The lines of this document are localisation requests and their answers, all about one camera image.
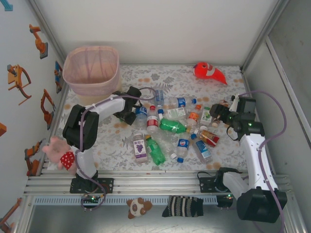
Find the pink basket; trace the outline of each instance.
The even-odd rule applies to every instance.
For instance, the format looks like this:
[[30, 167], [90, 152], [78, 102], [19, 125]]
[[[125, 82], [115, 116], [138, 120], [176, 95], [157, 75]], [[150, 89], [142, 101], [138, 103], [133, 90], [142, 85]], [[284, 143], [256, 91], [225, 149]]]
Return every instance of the pink basket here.
[[118, 52], [109, 46], [79, 47], [64, 64], [63, 78], [81, 96], [106, 96], [120, 84]]

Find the green bottle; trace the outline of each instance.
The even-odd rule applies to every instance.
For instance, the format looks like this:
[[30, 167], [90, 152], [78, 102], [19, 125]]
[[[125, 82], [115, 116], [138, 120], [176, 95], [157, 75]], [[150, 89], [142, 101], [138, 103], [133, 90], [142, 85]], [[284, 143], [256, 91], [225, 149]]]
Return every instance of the green bottle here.
[[187, 128], [180, 122], [174, 120], [161, 119], [160, 129], [167, 130], [173, 133], [183, 133]]
[[162, 153], [159, 145], [156, 141], [154, 141], [150, 135], [146, 136], [147, 141], [147, 151], [152, 157], [153, 162], [159, 166], [160, 164], [165, 162], [165, 156]]

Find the red polka dot bib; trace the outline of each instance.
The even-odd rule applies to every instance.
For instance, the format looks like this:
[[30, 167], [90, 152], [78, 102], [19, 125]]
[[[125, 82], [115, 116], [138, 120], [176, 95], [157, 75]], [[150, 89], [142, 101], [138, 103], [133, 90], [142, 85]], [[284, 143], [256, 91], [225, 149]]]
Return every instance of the red polka dot bib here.
[[74, 154], [71, 151], [68, 151], [60, 158], [60, 162], [68, 170], [74, 162]]

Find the floral tablecloth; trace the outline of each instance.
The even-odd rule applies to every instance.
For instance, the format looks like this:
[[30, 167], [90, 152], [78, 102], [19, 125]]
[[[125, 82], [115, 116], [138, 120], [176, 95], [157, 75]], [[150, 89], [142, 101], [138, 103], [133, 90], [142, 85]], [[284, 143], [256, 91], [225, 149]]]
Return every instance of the floral tablecloth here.
[[[197, 98], [198, 103], [211, 107], [220, 100], [230, 102], [231, 95], [244, 93], [245, 87], [239, 67], [217, 67], [226, 77], [228, 85], [215, 80], [200, 80], [194, 77], [191, 66], [121, 66], [122, 89], [127, 91], [132, 85], [137, 88], [151, 86], [161, 89], [165, 95], [164, 108], [168, 108], [168, 97], [190, 96]], [[142, 90], [143, 98], [152, 97], [149, 90]], [[78, 97], [69, 90], [61, 120], [56, 135], [62, 138], [62, 131], [71, 111], [79, 103]], [[142, 101], [149, 108], [152, 101]], [[182, 164], [169, 157], [167, 161], [156, 166], [151, 157], [149, 162], [137, 164], [135, 162], [133, 147], [134, 124], [129, 126], [120, 122], [115, 116], [104, 119], [98, 128], [97, 141], [93, 146], [93, 156], [98, 170], [209, 170], [218, 169], [220, 166], [247, 169], [244, 152], [238, 142], [232, 141], [226, 135], [227, 126], [221, 123], [217, 129], [209, 130], [220, 136], [220, 141], [215, 148], [209, 147], [213, 161], [203, 164], [198, 159], [190, 145], [189, 152]], [[178, 135], [167, 132], [172, 142], [177, 145]], [[235, 137], [233, 130], [229, 134]], [[56, 170], [55, 164], [50, 163], [48, 170]]]

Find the white wall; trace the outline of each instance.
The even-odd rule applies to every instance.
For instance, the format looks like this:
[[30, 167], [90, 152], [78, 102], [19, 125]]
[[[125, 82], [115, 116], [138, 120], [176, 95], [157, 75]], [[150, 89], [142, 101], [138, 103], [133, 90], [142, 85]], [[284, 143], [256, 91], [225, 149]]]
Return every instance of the white wall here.
[[290, 1], [270, 32], [286, 76], [311, 124], [311, 1]]
[[[276, 140], [268, 144], [273, 165], [278, 174], [289, 174], [299, 207], [309, 231], [311, 231], [311, 150], [300, 127], [294, 109], [290, 103], [284, 85], [270, 56], [263, 44], [245, 72], [251, 90], [264, 90], [271, 93], [282, 105], [286, 118], [287, 130]], [[263, 123], [266, 138], [283, 128], [283, 118], [273, 100], [263, 94], [255, 94], [257, 111]]]
[[110, 45], [121, 63], [242, 65], [277, 0], [35, 0], [66, 53]]
[[[0, 137], [0, 217], [21, 197], [27, 181], [27, 166], [24, 150], [31, 148], [43, 137], [49, 136], [47, 124], [40, 109], [40, 100], [45, 88], [56, 107], [61, 92], [57, 95], [54, 82], [56, 55], [49, 45], [48, 57], [40, 60], [35, 47], [35, 37], [29, 32], [29, 24], [37, 26], [25, 1], [10, 0], [12, 12], [5, 12], [0, 6], [0, 122], [7, 132]], [[44, 34], [38, 33], [46, 42]], [[8, 91], [7, 65], [19, 64], [29, 74], [31, 84], [24, 88], [30, 99], [18, 105], [24, 97], [16, 89]], [[45, 101], [46, 109], [51, 112], [50, 103]]]

